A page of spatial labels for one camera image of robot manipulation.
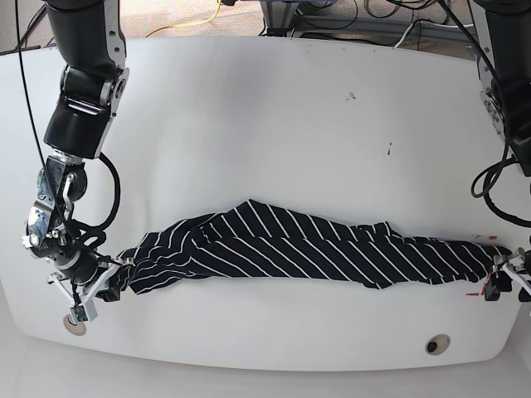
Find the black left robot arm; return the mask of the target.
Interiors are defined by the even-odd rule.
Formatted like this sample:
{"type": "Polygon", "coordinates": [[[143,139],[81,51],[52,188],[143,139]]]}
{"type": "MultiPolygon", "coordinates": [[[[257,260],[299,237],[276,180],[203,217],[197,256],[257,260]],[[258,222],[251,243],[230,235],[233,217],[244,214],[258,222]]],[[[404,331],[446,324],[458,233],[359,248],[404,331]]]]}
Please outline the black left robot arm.
{"type": "Polygon", "coordinates": [[[508,166],[518,165],[530,176],[530,2],[470,1],[469,9],[482,100],[504,141],[501,160],[480,174],[478,196],[497,217],[529,228],[530,221],[499,209],[490,191],[508,166]]]}

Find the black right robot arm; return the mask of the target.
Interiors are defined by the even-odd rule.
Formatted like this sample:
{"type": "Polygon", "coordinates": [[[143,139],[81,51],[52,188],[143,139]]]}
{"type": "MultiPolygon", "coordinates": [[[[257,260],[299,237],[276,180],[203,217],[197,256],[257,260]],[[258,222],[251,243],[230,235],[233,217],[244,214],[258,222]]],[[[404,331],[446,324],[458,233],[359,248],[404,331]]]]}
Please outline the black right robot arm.
{"type": "Polygon", "coordinates": [[[46,1],[44,8],[66,66],[43,139],[53,153],[41,159],[22,243],[53,264],[49,284],[70,301],[76,321],[86,322],[95,317],[94,299],[113,302],[120,296],[114,277],[119,263],[97,249],[121,199],[119,174],[102,148],[129,78],[126,40],[117,1],[46,1]],[[96,226],[73,217],[88,187],[88,160],[101,161],[114,184],[110,213],[96,226]]]}

